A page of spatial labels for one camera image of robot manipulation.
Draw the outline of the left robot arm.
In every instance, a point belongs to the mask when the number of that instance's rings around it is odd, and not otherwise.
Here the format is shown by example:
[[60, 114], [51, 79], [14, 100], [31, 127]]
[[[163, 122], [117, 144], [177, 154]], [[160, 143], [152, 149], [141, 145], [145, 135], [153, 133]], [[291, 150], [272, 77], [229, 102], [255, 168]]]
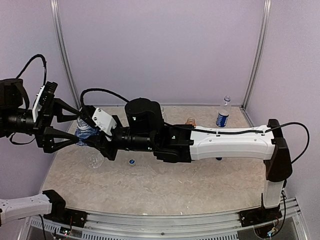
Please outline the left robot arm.
[[[20, 78], [9, 78], [0, 82], [0, 136], [13, 139], [14, 134], [34, 136], [37, 146], [45, 153], [54, 153], [76, 144], [79, 138], [55, 129], [54, 118], [63, 123], [73, 121], [79, 111], [55, 97], [58, 84], [47, 82], [41, 88], [32, 108]], [[2, 199], [0, 201], [0, 223], [42, 215], [45, 219], [69, 226], [84, 224], [83, 212], [66, 208], [65, 200], [54, 190], [45, 190], [30, 197]]]

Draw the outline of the blue label clear bottle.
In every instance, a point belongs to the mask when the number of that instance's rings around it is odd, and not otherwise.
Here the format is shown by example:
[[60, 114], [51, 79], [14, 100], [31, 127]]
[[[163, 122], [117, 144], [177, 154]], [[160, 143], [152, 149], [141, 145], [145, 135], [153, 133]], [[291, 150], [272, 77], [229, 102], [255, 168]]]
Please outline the blue label clear bottle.
[[218, 115], [216, 119], [216, 125], [218, 127], [224, 128], [227, 125], [231, 113], [231, 107], [231, 97], [226, 95], [218, 110]]

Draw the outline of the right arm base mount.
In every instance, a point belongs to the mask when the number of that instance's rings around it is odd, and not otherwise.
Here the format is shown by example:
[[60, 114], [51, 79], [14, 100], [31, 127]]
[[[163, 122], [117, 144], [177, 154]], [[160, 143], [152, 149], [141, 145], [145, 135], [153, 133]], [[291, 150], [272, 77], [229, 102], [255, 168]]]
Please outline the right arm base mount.
[[242, 210], [238, 215], [243, 228], [279, 220], [283, 217], [279, 206], [274, 208], [264, 208], [261, 206], [253, 209]]

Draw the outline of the small blue bottle white cap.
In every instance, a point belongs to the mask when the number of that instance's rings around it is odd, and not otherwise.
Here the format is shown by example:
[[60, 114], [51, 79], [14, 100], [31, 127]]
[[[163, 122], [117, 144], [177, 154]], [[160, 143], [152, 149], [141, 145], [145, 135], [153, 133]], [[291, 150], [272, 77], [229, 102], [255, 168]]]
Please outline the small blue bottle white cap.
[[91, 136], [95, 136], [98, 134], [98, 129], [92, 128], [90, 125], [88, 125], [84, 120], [82, 120], [80, 117], [76, 120], [76, 130], [74, 135], [78, 137], [78, 142], [76, 145], [85, 147], [87, 144], [84, 142], [87, 138]]

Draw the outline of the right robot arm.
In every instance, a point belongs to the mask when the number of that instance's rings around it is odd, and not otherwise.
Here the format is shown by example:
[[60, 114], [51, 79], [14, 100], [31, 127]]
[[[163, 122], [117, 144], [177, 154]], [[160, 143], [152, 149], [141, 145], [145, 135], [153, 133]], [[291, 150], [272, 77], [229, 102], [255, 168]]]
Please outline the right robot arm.
[[253, 128], [207, 128], [169, 124], [158, 102], [136, 98], [124, 107], [128, 126], [115, 115], [83, 106], [82, 119], [99, 134], [87, 139], [106, 158], [114, 160], [119, 150], [151, 152], [167, 163], [190, 163], [209, 158], [253, 158], [265, 165], [262, 206], [256, 218], [266, 222], [280, 204], [285, 181], [293, 172], [289, 147], [276, 119]]

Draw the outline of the orange juice bottle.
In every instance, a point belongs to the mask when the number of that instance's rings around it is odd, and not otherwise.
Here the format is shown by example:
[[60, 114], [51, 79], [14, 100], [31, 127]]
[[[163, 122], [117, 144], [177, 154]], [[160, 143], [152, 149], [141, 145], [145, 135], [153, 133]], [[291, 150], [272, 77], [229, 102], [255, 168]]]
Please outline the orange juice bottle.
[[188, 117], [186, 122], [185, 122], [186, 125], [192, 125], [192, 126], [196, 126], [196, 120], [193, 118], [193, 117]]

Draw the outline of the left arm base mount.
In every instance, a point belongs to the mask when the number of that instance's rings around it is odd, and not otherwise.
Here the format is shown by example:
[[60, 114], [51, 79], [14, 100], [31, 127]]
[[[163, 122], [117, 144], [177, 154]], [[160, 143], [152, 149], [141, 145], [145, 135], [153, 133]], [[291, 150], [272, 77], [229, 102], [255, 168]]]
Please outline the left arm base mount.
[[53, 189], [42, 192], [49, 198], [51, 212], [44, 214], [46, 220], [69, 225], [72, 227], [84, 228], [88, 213], [66, 207], [66, 201]]

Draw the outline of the clear bottle white cap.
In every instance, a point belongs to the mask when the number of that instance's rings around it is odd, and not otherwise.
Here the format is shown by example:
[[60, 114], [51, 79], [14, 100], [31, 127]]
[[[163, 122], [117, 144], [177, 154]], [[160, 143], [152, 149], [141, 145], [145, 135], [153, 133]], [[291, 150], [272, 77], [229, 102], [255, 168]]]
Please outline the clear bottle white cap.
[[164, 122], [166, 122], [167, 121], [167, 114], [165, 112], [165, 108], [163, 106], [161, 106], [160, 110], [161, 110], [162, 118], [163, 118]]

